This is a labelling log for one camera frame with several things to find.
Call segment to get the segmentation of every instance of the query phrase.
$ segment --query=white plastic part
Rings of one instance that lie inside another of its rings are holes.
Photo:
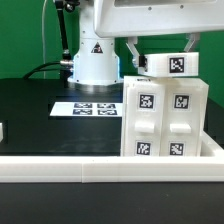
[[[224,181],[224,151],[202,133],[201,157],[0,156],[0,183]]]
[[[0,123],[0,142],[3,140],[3,125]]]
[[[138,68],[141,75],[152,77],[198,76],[199,54],[169,53],[148,54],[145,68]]]
[[[80,1],[80,49],[74,56],[69,83],[112,85],[120,82],[119,57],[113,38],[100,38],[93,30],[93,0]]]
[[[155,124],[147,121],[139,121],[135,123],[136,132],[154,133]]]
[[[224,29],[223,0],[95,0],[101,37],[196,33]]]
[[[207,94],[200,79],[125,77],[121,155],[199,156]]]
[[[172,133],[190,134],[191,127],[189,124],[170,124],[170,131]]]

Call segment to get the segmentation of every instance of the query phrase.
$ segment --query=metal bracket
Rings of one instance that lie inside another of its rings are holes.
[[[187,39],[189,40],[186,47],[184,48],[185,52],[192,52],[200,41],[200,33],[191,33],[187,34]]]
[[[135,68],[139,67],[139,56],[138,50],[136,49],[135,45],[138,43],[138,37],[128,37],[127,47],[130,50],[131,54],[133,55],[132,63]]]

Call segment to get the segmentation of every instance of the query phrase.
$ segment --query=white machine housing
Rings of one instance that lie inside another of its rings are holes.
[[[199,54],[169,53],[145,55],[145,67],[138,68],[138,74],[151,77],[198,76]]]
[[[93,5],[93,0],[80,2],[80,49],[68,83],[86,91],[104,91],[121,82],[119,57],[114,52],[114,38],[100,38],[94,32]]]
[[[223,0],[95,0],[100,37],[195,33],[224,29]]]

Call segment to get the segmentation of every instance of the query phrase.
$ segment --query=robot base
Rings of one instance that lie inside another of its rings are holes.
[[[90,93],[115,92],[123,89],[123,80],[119,80],[118,82],[109,85],[91,85],[68,81],[68,88]]]

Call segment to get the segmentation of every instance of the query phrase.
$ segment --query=black table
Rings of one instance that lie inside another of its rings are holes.
[[[50,118],[55,101],[121,102],[59,80],[0,81],[0,155],[119,155],[120,118]],[[208,102],[206,131],[224,144],[224,110]],[[224,183],[0,184],[0,223],[181,223],[224,220]]]

